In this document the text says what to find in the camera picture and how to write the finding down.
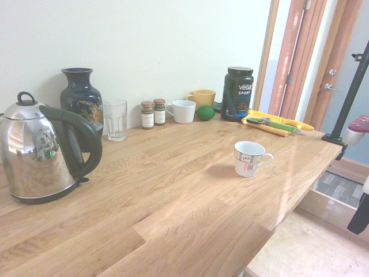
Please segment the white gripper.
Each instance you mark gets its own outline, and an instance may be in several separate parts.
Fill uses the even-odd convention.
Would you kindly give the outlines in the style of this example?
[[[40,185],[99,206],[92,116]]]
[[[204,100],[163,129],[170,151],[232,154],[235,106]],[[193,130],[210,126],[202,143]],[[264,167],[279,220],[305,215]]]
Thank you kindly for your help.
[[[368,216],[368,194],[369,194],[369,176],[366,178],[363,184],[363,194],[360,198],[359,206],[352,217],[351,221],[348,224],[347,229],[352,233],[359,235],[362,233],[369,223],[369,216]]]

